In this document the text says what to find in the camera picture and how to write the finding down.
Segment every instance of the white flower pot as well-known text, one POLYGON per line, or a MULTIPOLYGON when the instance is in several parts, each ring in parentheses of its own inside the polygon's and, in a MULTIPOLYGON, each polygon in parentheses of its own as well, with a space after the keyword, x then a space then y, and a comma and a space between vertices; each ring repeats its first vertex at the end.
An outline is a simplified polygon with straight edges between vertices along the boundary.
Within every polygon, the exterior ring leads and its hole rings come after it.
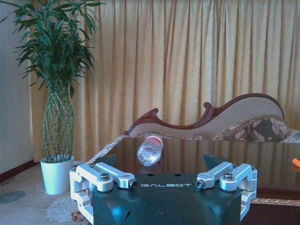
POLYGON ((69 171, 72 169, 74 157, 62 163, 45 163, 40 161, 46 193, 49 195, 62 194, 70 189, 69 171))

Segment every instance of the silver bracket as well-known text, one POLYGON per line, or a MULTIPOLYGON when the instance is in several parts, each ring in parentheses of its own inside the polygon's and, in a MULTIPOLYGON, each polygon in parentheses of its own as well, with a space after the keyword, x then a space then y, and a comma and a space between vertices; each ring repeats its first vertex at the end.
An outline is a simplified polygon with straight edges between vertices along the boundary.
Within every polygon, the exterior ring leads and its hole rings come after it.
POLYGON ((92 200, 85 190, 97 187, 100 192, 108 192, 112 190, 114 181, 123 189, 137 186, 132 173, 122 172, 105 163, 97 163, 94 168, 82 164, 70 170, 71 199, 77 201, 79 211, 92 225, 94 224, 92 200))
POLYGON ((207 172, 199 173, 196 186, 204 189, 213 188, 217 180, 220 180, 219 186, 223 191, 232 192, 237 188, 242 190, 240 212, 242 220, 249 211, 251 201, 256 198, 257 170, 248 164, 235 167, 231 163, 223 162, 207 172))
POLYGON ((222 162, 220 165, 212 168, 207 172, 201 172, 197 175, 196 186, 198 188, 213 188, 215 182, 224 175, 224 173, 233 170, 232 163, 222 162))

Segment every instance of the pillow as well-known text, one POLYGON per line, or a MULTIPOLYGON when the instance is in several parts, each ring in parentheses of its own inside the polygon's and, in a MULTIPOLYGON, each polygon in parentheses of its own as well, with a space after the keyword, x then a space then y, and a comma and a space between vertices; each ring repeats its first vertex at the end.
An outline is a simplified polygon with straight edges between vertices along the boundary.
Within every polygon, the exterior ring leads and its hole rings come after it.
POLYGON ((287 137, 285 121, 276 115, 254 116, 230 126, 213 140, 280 142, 287 137))
POLYGON ((136 137, 148 137, 151 135, 160 135, 163 138, 167 138, 167 139, 194 139, 194 140, 204 140, 204 135, 202 135, 201 133, 198 134, 194 134, 194 135, 175 135, 175 134, 165 134, 162 132, 157 132, 157 131, 146 131, 146 132, 142 132, 140 134, 138 134, 136 137))

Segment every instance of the floor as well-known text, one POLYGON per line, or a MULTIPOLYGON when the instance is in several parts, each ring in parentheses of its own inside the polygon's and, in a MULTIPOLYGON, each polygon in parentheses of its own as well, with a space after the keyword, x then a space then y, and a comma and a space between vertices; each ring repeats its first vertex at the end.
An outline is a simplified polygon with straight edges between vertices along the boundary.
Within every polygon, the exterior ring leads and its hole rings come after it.
POLYGON ((70 193, 47 195, 40 165, 0 183, 0 225, 86 225, 73 222, 70 193))

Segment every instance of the white wall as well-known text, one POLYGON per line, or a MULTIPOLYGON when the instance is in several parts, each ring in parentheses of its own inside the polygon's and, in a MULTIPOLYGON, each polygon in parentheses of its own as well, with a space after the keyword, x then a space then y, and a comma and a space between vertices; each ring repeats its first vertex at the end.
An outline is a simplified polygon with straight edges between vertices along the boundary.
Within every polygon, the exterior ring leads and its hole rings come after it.
MULTIPOLYGON (((0 4, 0 19, 13 9, 0 4)), ((12 34, 13 20, 0 23, 0 173, 33 159, 29 78, 22 79, 28 63, 17 67, 13 52, 23 34, 12 34)))

